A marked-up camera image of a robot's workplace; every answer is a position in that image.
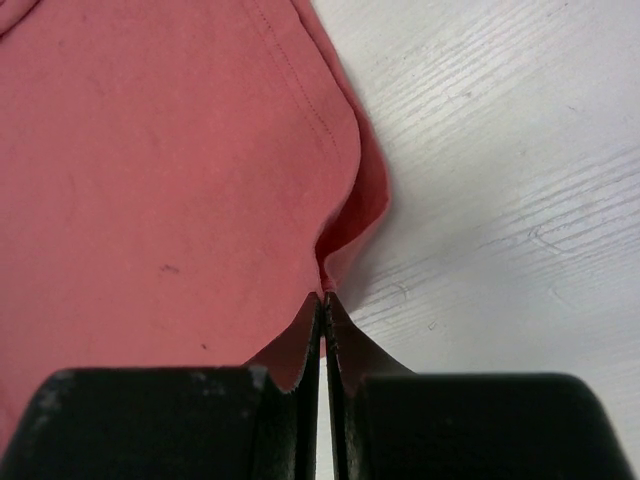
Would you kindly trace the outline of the pink t shirt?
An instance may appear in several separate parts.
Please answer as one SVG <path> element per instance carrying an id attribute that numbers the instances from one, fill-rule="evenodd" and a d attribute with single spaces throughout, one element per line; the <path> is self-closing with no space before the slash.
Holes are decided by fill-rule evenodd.
<path id="1" fill-rule="evenodd" d="M 249 359 L 389 203 L 310 2 L 3 2 L 2 441 L 63 368 Z"/>

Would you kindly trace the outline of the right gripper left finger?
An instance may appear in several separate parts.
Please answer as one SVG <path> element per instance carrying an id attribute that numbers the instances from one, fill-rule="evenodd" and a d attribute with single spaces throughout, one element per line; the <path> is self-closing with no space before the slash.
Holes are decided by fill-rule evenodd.
<path id="1" fill-rule="evenodd" d="M 233 367 L 60 370 L 35 391 L 5 479 L 311 479 L 321 302 Z"/>

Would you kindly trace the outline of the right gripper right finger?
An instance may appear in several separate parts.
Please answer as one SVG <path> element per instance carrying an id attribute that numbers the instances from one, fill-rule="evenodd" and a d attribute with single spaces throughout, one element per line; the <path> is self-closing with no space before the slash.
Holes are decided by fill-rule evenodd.
<path id="1" fill-rule="evenodd" d="M 418 374 L 324 299 L 338 479 L 630 479 L 609 418 L 579 378 Z"/>

